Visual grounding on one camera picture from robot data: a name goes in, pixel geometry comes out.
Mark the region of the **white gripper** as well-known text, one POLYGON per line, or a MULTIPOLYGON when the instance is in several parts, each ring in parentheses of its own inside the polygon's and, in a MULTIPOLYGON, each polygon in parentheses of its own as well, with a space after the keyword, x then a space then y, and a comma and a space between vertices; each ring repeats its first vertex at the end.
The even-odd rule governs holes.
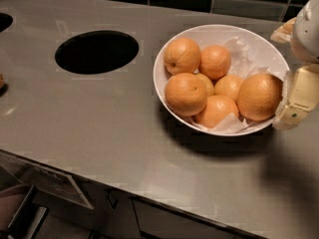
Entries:
MULTIPOLYGON (((319 64, 319 0, 309 0, 292 18, 277 28, 270 39, 290 43, 293 54, 305 63, 319 64)), ((272 125, 279 130, 299 126, 319 104, 319 65, 306 65, 284 78, 282 101, 272 125)))

